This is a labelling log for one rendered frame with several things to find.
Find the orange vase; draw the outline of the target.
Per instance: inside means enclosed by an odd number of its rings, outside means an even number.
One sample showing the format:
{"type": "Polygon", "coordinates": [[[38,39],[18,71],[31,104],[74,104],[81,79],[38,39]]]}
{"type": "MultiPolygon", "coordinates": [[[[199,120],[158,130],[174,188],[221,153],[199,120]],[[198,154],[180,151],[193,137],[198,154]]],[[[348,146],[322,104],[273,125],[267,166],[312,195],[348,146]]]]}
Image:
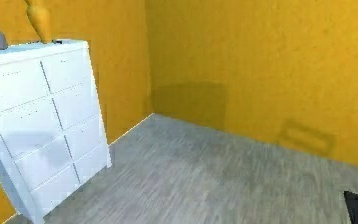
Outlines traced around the orange vase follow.
{"type": "Polygon", "coordinates": [[[27,4],[26,14],[32,27],[42,43],[52,41],[50,13],[44,0],[24,0],[27,4]]]}

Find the white chest of drawers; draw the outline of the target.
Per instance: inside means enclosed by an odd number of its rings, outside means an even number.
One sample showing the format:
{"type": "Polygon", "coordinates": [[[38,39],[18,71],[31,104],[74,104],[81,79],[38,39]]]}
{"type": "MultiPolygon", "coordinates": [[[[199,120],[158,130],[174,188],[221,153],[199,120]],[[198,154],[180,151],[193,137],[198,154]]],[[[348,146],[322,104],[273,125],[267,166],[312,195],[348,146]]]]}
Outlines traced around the white chest of drawers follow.
{"type": "Polygon", "coordinates": [[[84,40],[0,50],[0,184],[32,224],[112,165],[84,40]]]}

